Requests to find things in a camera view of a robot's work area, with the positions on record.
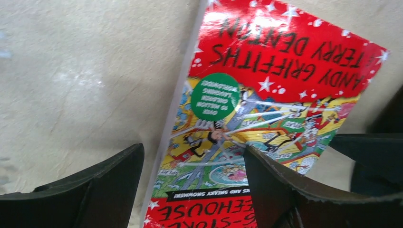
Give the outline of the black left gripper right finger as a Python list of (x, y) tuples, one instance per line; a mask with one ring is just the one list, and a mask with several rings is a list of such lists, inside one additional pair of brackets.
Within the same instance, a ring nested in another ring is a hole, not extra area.
[(403, 195), (336, 189), (277, 163), (252, 146), (243, 154), (259, 228), (400, 228)]

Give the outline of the red patterned notebook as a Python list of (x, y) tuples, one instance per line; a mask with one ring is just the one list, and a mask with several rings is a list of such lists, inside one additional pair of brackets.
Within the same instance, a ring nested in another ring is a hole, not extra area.
[(389, 50), (280, 0), (200, 6), (144, 228), (255, 228), (244, 152), (306, 174)]

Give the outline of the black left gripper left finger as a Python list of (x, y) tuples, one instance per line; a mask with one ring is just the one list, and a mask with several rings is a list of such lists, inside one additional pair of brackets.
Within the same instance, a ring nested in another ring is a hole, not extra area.
[(141, 143), (30, 193), (0, 197), (3, 228), (125, 228), (144, 163)]

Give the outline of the black fabric student bag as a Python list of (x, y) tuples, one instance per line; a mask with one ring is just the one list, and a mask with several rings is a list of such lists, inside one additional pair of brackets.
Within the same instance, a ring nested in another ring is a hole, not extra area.
[(403, 191), (403, 90), (366, 133), (337, 134), (330, 147), (355, 161), (350, 191), (384, 196)]

